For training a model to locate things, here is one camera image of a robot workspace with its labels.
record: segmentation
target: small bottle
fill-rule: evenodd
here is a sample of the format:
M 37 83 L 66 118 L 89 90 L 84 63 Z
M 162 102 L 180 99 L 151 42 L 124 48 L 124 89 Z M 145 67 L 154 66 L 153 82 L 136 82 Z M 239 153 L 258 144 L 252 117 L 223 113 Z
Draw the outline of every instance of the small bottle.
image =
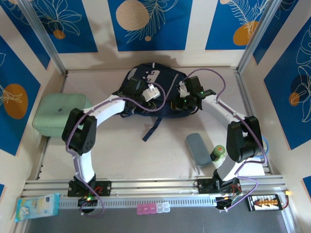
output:
M 215 146 L 213 152 L 210 154 L 212 161 L 217 162 L 225 154 L 225 148 L 222 145 Z

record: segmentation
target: green cushion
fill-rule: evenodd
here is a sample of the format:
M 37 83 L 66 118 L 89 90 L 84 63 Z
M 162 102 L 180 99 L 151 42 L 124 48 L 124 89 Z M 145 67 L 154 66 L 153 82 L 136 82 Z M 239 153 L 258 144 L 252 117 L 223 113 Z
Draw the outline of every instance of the green cushion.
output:
M 83 94 L 49 94 L 38 107 L 33 127 L 44 136 L 61 137 L 71 110 L 82 110 L 91 106 Z

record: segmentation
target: green bottle cap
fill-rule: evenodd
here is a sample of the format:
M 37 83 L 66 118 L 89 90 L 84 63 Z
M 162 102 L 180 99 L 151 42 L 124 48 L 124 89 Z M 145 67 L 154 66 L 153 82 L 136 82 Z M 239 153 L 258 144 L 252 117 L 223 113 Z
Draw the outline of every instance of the green bottle cap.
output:
M 222 157 L 225 154 L 225 148 L 222 145 L 217 145 L 214 148 L 214 154 L 217 157 Z

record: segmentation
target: white plastic piece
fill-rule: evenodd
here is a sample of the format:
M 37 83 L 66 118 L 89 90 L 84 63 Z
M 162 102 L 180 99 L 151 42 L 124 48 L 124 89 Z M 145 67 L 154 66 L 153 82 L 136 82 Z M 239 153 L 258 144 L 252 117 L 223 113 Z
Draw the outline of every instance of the white plastic piece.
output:
M 217 173 L 220 179 L 222 179 L 222 181 L 229 181 L 235 178 L 234 173 L 238 170 L 238 168 L 242 165 L 243 162 L 244 161 L 236 163 L 230 158 L 230 156 L 227 156 L 223 164 L 221 164 L 221 166 L 217 168 Z
M 99 104 L 96 104 L 93 107 L 84 109 L 83 112 L 87 113 L 89 110 L 94 109 L 96 106 L 100 105 L 103 102 L 111 101 L 115 98 L 119 98 L 119 96 L 111 95 L 108 99 L 100 102 Z M 94 116 L 97 119 L 97 126 L 99 126 L 101 123 L 103 123 L 105 120 L 110 118 L 111 116 L 120 113 L 125 108 L 125 101 L 124 100 L 115 100 L 110 103 L 105 104 L 104 106 L 100 107 L 93 113 L 89 114 L 90 116 Z
M 237 113 L 220 99 L 218 99 L 218 102 L 221 102 L 226 107 L 231 109 L 235 113 L 235 115 L 238 115 L 242 119 L 245 118 L 243 114 Z M 224 109 L 217 103 L 216 95 L 207 96 L 205 97 L 205 99 L 202 100 L 202 110 L 211 114 L 216 120 L 218 120 L 223 125 L 225 129 L 228 128 L 228 124 L 230 124 L 232 121 L 235 122 L 239 121 L 230 112 L 228 112 L 226 109 Z
M 157 203 L 157 204 L 156 204 L 156 212 L 157 212 L 158 214 L 164 212 L 164 210 L 163 210 L 163 203 Z
M 82 154 L 82 156 L 77 156 L 77 162 L 79 166 L 81 178 L 88 183 L 94 177 L 95 173 L 92 166 L 91 150 L 88 153 Z
M 153 84 L 148 84 L 148 86 L 149 88 L 142 92 L 146 102 L 150 101 L 151 99 L 156 99 L 161 95 L 159 89 L 153 86 Z
M 168 213 L 171 211 L 170 204 L 168 202 L 163 203 L 163 212 Z
M 186 85 L 183 81 L 179 82 L 179 91 L 180 91 L 180 97 L 186 97 L 190 95 L 190 93 L 187 91 Z

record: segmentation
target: navy backpack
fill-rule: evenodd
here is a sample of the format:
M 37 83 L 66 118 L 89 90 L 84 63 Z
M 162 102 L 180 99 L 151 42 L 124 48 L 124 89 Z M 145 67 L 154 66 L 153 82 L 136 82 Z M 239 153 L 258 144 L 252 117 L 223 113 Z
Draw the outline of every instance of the navy backpack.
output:
M 127 86 L 129 79 L 132 77 L 143 80 L 145 86 L 148 86 L 149 83 L 159 84 L 163 87 L 167 96 L 164 107 L 159 111 L 147 112 L 142 110 L 141 108 L 135 108 L 133 111 L 127 114 L 121 114 L 121 117 L 129 117 L 132 114 L 137 114 L 145 117 L 157 117 L 157 120 L 153 127 L 143 137 L 143 141 L 148 140 L 152 133 L 157 129 L 163 118 L 186 117 L 189 116 L 189 114 L 193 111 L 193 109 L 175 110 L 171 108 L 172 100 L 174 100 L 176 96 L 179 96 L 179 82 L 183 81 L 186 78 L 186 75 L 184 73 L 158 63 L 140 64 L 139 66 L 134 67 L 127 73 L 121 87 Z M 155 100 L 151 100 L 150 102 L 156 107 L 161 106 L 163 102 L 163 95 L 156 98 Z

